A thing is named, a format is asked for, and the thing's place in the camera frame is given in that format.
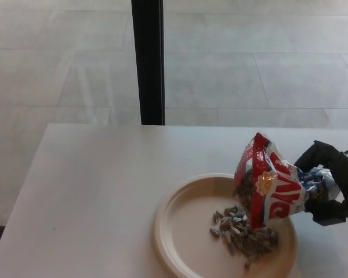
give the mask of plastic bag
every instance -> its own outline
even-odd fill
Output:
[[[303,173],[284,160],[276,146],[260,133],[246,146],[237,166],[236,191],[246,180],[252,186],[249,208],[241,204],[249,210],[251,229],[264,227],[270,219],[304,211],[308,199],[325,202],[340,192],[329,170],[315,168]]]

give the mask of paper plate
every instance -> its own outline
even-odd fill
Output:
[[[244,270],[242,254],[231,256],[222,239],[214,239],[215,210],[237,202],[233,176],[196,177],[174,190],[161,203],[155,218],[154,243],[158,258],[174,277],[285,277],[296,258],[296,234],[289,218],[271,221],[278,232],[277,249]]]

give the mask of floor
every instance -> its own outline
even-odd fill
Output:
[[[168,125],[348,128],[348,0],[164,0]],[[49,122],[139,125],[130,0],[0,0],[0,225]]]

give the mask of white table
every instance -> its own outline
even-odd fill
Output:
[[[0,242],[0,278],[167,277],[150,240],[160,198],[196,175],[233,174],[258,130],[291,162],[314,139],[348,149],[348,131],[49,125]],[[293,221],[290,277],[348,277],[348,221]]]

